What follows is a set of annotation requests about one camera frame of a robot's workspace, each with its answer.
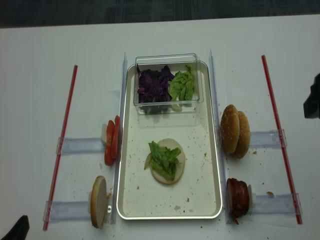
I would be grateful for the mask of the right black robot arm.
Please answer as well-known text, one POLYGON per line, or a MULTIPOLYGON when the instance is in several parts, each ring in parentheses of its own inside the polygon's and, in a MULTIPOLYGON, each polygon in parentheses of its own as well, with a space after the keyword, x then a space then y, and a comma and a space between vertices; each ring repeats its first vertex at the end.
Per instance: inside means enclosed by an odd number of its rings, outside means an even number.
POLYGON ((310 94, 303 103, 305 119, 320 118, 320 73, 315 76, 310 86, 310 94))

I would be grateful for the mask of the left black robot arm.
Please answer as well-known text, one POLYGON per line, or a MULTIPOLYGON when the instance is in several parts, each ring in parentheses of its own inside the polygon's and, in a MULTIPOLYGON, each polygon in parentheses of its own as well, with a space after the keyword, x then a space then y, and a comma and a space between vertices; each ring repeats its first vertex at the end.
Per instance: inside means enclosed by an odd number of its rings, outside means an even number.
POLYGON ((29 229, 29 218, 27 215, 23 215, 1 240, 25 240, 29 229))

